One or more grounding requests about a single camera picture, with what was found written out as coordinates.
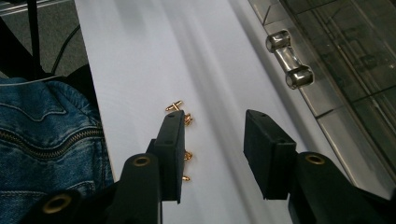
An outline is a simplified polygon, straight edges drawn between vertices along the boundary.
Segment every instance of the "denim fabric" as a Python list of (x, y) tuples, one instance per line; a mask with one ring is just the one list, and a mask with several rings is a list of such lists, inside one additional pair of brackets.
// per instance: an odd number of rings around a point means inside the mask
[(0, 78), (0, 223), (48, 193), (113, 183), (97, 108), (62, 82), (22, 82)]

